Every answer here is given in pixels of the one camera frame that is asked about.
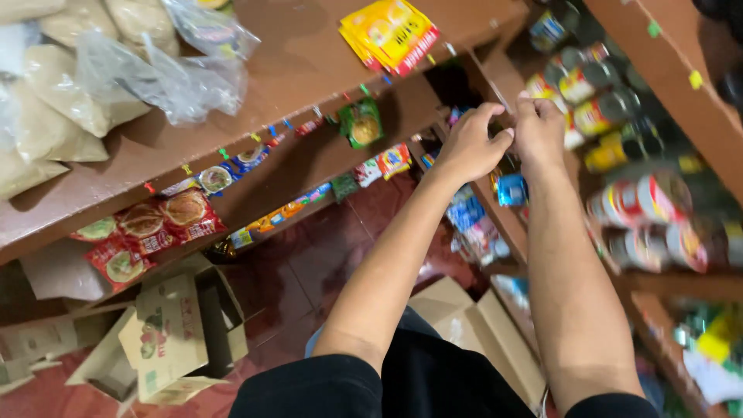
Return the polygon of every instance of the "colorful pushpin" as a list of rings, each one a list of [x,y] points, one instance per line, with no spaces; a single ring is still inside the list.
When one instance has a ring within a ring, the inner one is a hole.
[[[701,88],[701,85],[704,84],[704,79],[701,78],[699,71],[694,70],[689,74],[689,83],[691,83],[692,89],[699,90]]]
[[[452,54],[452,57],[456,57],[457,56],[457,51],[454,49],[454,45],[452,45],[452,44],[450,44],[448,42],[444,42],[444,45],[449,50],[449,53]]]
[[[655,20],[651,21],[650,25],[648,25],[648,33],[650,34],[650,37],[657,38],[661,32],[661,26]]]

